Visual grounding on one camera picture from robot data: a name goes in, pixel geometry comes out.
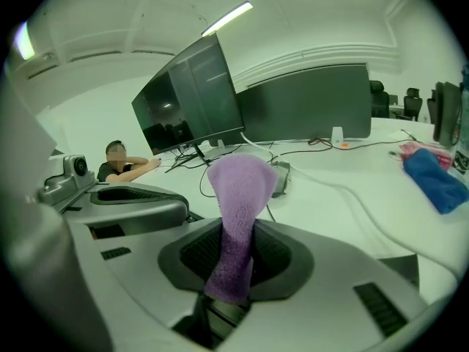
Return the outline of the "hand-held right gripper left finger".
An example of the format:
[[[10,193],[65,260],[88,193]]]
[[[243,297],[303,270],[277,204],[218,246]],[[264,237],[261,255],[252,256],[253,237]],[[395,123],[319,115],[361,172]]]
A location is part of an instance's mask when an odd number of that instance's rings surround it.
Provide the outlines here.
[[[82,223],[69,223],[78,261],[110,329],[170,329],[189,316],[197,293],[177,289],[158,264],[161,249],[206,226],[202,219],[180,227],[121,238],[95,240]]]

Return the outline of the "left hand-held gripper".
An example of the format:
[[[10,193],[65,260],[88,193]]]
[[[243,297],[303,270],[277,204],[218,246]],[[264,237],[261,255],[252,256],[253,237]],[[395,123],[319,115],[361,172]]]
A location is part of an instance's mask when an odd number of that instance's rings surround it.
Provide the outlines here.
[[[36,200],[64,212],[97,183],[84,155],[53,155],[39,180]],[[98,184],[90,199],[162,199],[114,205],[94,205],[86,225],[98,239],[140,235],[179,227],[188,217],[189,206],[180,194],[154,186],[133,183]]]

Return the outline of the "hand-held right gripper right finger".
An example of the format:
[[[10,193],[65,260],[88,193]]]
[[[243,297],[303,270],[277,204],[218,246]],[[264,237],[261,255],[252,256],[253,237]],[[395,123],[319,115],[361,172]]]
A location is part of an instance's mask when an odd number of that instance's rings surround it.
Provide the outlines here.
[[[283,301],[252,304],[221,352],[361,352],[384,341],[355,287],[372,283],[410,322],[426,308],[419,291],[356,246],[284,224],[262,225],[304,244],[314,267]]]

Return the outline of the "purple cloth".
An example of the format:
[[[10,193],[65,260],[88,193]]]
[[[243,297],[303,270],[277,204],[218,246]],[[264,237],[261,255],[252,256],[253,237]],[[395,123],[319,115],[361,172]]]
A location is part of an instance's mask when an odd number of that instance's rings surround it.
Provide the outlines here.
[[[243,303],[253,270],[254,222],[272,197],[278,175],[262,159],[239,153],[221,158],[207,176],[218,200],[222,231],[219,260],[204,292],[227,303]]]

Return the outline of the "blue cloth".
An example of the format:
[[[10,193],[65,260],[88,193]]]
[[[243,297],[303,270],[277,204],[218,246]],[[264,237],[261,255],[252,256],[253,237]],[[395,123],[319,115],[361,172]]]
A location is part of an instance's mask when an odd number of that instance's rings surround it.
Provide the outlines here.
[[[440,214],[449,214],[469,202],[468,187],[450,175],[431,151],[416,150],[403,160],[403,168]]]

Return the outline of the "black curved monitor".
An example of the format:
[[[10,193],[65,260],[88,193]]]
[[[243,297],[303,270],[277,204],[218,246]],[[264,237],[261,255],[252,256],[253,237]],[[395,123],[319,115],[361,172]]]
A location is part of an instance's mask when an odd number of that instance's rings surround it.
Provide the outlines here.
[[[216,34],[192,43],[143,87],[131,103],[153,155],[244,131],[237,94]]]

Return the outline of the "grey computer mouse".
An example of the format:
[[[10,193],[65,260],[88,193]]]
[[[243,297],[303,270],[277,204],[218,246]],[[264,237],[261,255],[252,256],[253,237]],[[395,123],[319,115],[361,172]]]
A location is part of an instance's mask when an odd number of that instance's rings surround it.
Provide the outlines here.
[[[287,193],[287,186],[289,184],[291,165],[285,161],[274,161],[270,165],[273,167],[278,177],[272,198],[278,198]]]

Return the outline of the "ceiling light tube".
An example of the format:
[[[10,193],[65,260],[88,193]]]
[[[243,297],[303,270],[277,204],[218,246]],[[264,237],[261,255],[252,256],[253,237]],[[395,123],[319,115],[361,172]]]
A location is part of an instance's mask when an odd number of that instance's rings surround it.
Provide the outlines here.
[[[211,34],[217,32],[221,27],[227,25],[230,21],[233,21],[235,18],[239,17],[240,15],[248,12],[253,8],[253,4],[249,1],[244,1],[242,4],[231,9],[225,15],[220,17],[215,22],[211,23],[202,33],[202,37],[210,36]]]
[[[23,60],[29,60],[35,55],[32,40],[29,35],[28,23],[23,22],[15,33],[14,43]]]

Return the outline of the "grey desk divider panel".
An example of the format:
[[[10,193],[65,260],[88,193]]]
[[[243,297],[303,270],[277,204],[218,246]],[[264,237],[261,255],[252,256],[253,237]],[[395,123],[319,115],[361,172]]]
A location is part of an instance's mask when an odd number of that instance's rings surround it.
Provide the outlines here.
[[[449,82],[435,85],[436,118],[433,139],[445,148],[455,145],[457,120],[461,109],[461,90]]]

